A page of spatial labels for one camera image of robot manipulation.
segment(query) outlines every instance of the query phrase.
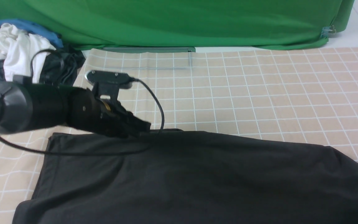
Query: white floor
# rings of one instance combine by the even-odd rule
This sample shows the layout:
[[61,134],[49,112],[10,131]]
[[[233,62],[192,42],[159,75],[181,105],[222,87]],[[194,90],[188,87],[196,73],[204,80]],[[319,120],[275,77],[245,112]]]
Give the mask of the white floor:
[[[345,31],[335,34],[324,46],[328,47],[358,47],[358,0],[355,0],[353,10]],[[196,47],[196,52],[228,52],[228,51],[248,51],[254,50],[253,47]]]

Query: black cable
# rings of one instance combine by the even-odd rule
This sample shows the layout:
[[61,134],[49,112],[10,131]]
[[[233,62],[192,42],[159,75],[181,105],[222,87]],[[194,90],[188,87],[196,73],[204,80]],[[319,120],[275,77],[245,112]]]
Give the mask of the black cable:
[[155,94],[153,93],[153,91],[149,88],[149,86],[147,84],[145,84],[145,82],[143,82],[142,80],[138,79],[138,78],[134,78],[135,82],[140,82],[148,91],[149,93],[152,95],[153,99],[155,100],[155,103],[157,104],[159,111],[161,112],[161,128],[160,128],[160,132],[162,132],[162,129],[164,129],[164,124],[165,124],[165,116],[164,116],[164,111],[162,109],[161,104],[159,103],[157,97],[155,96]]
[[[162,109],[161,104],[159,103],[157,97],[155,96],[155,94],[153,93],[153,91],[149,88],[149,86],[147,84],[145,84],[145,82],[141,81],[140,79],[136,79],[134,78],[133,81],[135,82],[140,82],[142,85],[144,85],[144,87],[150,92],[150,94],[152,95],[152,97],[155,100],[155,103],[157,104],[160,112],[161,112],[161,127],[158,131],[158,135],[160,135],[164,129],[164,124],[165,124],[165,116],[164,116],[164,111]],[[65,152],[47,152],[47,151],[41,151],[41,150],[37,150],[37,149],[29,149],[23,146],[19,146],[16,145],[14,143],[8,142],[7,140],[5,140],[4,138],[2,138],[0,136],[0,142],[6,144],[7,146],[11,146],[13,148],[16,149],[20,149],[26,152],[31,152],[31,153],[38,153],[38,154],[44,154],[44,155],[50,155],[50,156],[126,156],[126,155],[133,155],[133,154],[138,154],[138,153],[142,153],[145,152],[149,149],[151,149],[155,143],[152,143],[150,146],[141,149],[141,150],[137,150],[137,151],[133,151],[133,152],[118,152],[118,153],[65,153]]]
[[41,54],[41,53],[50,53],[50,54],[53,54],[53,55],[57,56],[60,59],[60,72],[62,73],[64,71],[64,60],[63,60],[62,55],[56,50],[44,49],[44,50],[41,50],[41,51],[38,51],[37,53],[35,53],[33,58],[31,58],[31,61],[30,61],[30,77],[31,77],[31,80],[33,80],[33,77],[34,77],[34,69],[33,69],[34,58],[37,55]]

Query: blue cloth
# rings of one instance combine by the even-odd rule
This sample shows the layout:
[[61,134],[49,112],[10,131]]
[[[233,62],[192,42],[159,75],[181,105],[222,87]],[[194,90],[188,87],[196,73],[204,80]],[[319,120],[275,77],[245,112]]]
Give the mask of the blue cloth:
[[47,28],[41,26],[40,24],[36,24],[34,22],[22,19],[7,19],[7,20],[0,20],[0,28],[1,25],[4,23],[15,25],[17,28],[21,30],[25,30],[31,34],[38,34],[43,36],[49,40],[49,42],[56,48],[62,48],[63,42],[59,38],[59,34],[56,34]]

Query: beige grid tablecloth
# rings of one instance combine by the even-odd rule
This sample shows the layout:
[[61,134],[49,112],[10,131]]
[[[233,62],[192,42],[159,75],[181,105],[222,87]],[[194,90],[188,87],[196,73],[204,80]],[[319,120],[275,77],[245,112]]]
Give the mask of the beige grid tablecloth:
[[[153,89],[165,127],[249,138],[331,145],[358,162],[358,48],[227,53],[119,54],[91,50],[75,85],[91,87],[90,70],[124,71]],[[121,90],[136,116],[161,122],[143,86]],[[57,127],[5,136],[45,149]],[[0,143],[0,224],[34,190],[43,157]]]

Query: white grid line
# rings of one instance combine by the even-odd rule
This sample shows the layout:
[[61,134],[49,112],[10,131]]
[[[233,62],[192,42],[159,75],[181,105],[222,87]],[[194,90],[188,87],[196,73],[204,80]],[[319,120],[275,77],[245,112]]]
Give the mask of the white grid line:
[[[190,67],[193,65],[192,64],[192,60],[189,60],[189,65]],[[190,69],[190,81],[191,81],[191,96],[193,97],[192,101],[193,101],[193,112],[194,112],[194,122],[195,122],[195,130],[197,131],[197,117],[196,117],[196,102],[195,102],[195,98],[194,98],[194,85],[193,85],[193,71]]]
[[[248,82],[247,82],[246,75],[245,75],[245,72],[244,72],[244,67],[241,66],[241,69],[242,69],[242,71],[243,71],[243,77],[244,77],[244,79],[245,79],[245,81],[246,81],[246,87],[247,87],[248,95],[250,96],[250,95],[251,95],[251,94],[250,94],[250,89],[248,88]],[[253,111],[254,118],[256,119],[255,108],[254,108],[254,106],[253,106],[253,102],[252,102],[252,99],[251,99],[251,98],[250,98],[250,103],[251,103],[251,108],[252,108],[252,111]],[[262,139],[262,134],[260,133],[260,127],[259,127],[258,122],[257,122],[257,129],[258,129],[258,132],[259,132],[259,137]]]
[[[30,137],[29,137],[29,139],[31,139],[31,136],[33,136],[33,132],[30,132]],[[9,178],[10,178],[10,176],[11,176],[11,174],[12,174],[14,168],[17,166],[17,162],[18,162],[18,161],[19,161],[19,160],[16,160],[16,163],[15,163],[14,167],[12,168],[12,170],[10,171],[8,177],[7,177],[6,180],[5,180],[3,192],[2,192],[1,197],[0,197],[0,205],[1,205],[2,199],[4,198],[5,189],[6,189],[6,186],[7,186],[8,181],[9,181]]]
[[[223,57],[223,52],[221,52],[221,54],[222,54],[223,65],[224,65],[224,67],[225,67],[226,81],[227,81],[227,84],[229,85],[229,78],[228,78],[228,76],[227,76],[227,70],[226,70],[225,59],[224,59],[224,57]],[[237,134],[240,134],[240,130],[238,129],[238,122],[237,122],[236,111],[234,110],[234,103],[233,103],[233,98],[232,98],[232,91],[230,90],[230,88],[229,88],[229,95],[230,95],[230,101],[231,101],[232,108],[233,108],[234,121],[236,122]]]
[[[172,53],[172,65],[175,68],[175,54]],[[175,80],[175,69],[172,69],[173,73],[173,80]],[[176,91],[175,91],[175,82],[173,82],[173,119],[175,121],[175,128],[176,128]]]
[[[209,81],[209,86],[211,85],[211,75],[209,74],[209,69],[207,69],[208,71],[208,81]],[[216,122],[216,113],[215,113],[215,103],[213,102],[213,93],[212,93],[212,88],[210,88],[210,93],[211,93],[211,99],[212,99],[212,109],[213,109],[213,117],[215,118],[215,128],[216,128],[216,132],[219,133],[219,129],[218,129],[218,123]]]

